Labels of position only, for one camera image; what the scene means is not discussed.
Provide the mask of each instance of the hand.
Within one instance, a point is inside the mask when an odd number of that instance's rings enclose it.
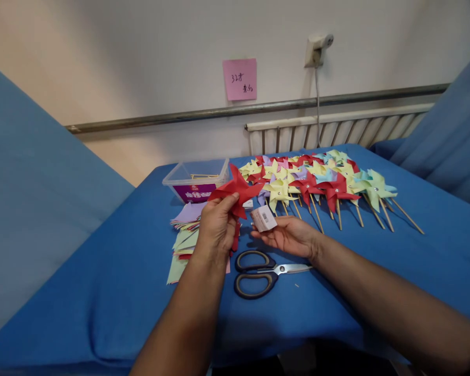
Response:
[[[252,237],[305,259],[313,259],[321,251],[320,243],[325,236],[308,223],[293,216],[277,217],[275,220],[277,227],[265,232],[251,231]]]
[[[230,209],[237,202],[239,196],[235,192],[222,200],[221,198],[214,199],[202,209],[200,233],[194,253],[197,252],[197,248],[201,250],[207,248],[228,255],[228,251],[233,245],[235,226],[237,225],[237,218],[230,213]]]

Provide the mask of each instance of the pink sticky note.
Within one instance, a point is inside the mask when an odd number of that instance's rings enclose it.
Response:
[[[256,59],[223,60],[228,100],[256,99]]]

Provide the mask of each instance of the black scissor handle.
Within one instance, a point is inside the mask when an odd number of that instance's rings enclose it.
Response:
[[[265,263],[259,264],[259,265],[249,265],[249,266],[240,265],[240,261],[242,260],[242,258],[249,254],[256,254],[258,256],[261,256],[262,258],[265,259]],[[237,272],[248,272],[251,270],[259,270],[259,269],[273,269],[275,265],[277,265],[277,263],[275,262],[275,260],[273,260],[273,258],[268,256],[266,253],[263,253],[258,250],[248,250],[248,251],[242,252],[235,259],[235,269],[237,270]]]
[[[245,293],[240,288],[240,281],[245,279],[245,278],[247,278],[247,279],[266,278],[268,280],[268,285],[261,292],[258,292],[258,293],[255,293],[255,294]],[[258,298],[263,297],[266,294],[268,294],[273,289],[273,287],[275,286],[275,282],[277,282],[277,280],[278,280],[278,275],[277,275],[277,273],[274,273],[274,272],[259,273],[259,274],[257,274],[257,273],[243,273],[243,274],[239,274],[235,278],[235,284],[234,284],[233,287],[235,289],[235,293],[243,299],[258,299]]]

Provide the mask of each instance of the scissors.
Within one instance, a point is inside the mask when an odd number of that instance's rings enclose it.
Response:
[[[240,261],[242,258],[249,254],[255,254],[261,256],[265,259],[264,264],[259,265],[250,265],[250,266],[242,266],[240,265]],[[275,286],[275,282],[278,280],[278,276],[283,273],[299,273],[305,272],[310,270],[313,266],[305,265],[305,264],[285,264],[285,265],[277,265],[274,259],[272,259],[267,254],[257,251],[257,250],[249,250],[242,252],[239,254],[235,260],[235,269],[240,274],[235,278],[235,284],[233,288],[237,295],[244,299],[258,299],[266,294],[268,294]],[[256,271],[256,273],[246,273],[248,271]],[[240,288],[240,281],[243,279],[258,279],[258,278],[266,278],[268,280],[268,285],[265,289],[261,292],[256,294],[249,294]]]

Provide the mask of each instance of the clear plastic box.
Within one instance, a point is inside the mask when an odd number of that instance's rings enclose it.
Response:
[[[205,202],[218,187],[228,182],[228,158],[198,162],[180,162],[163,178],[185,204]]]

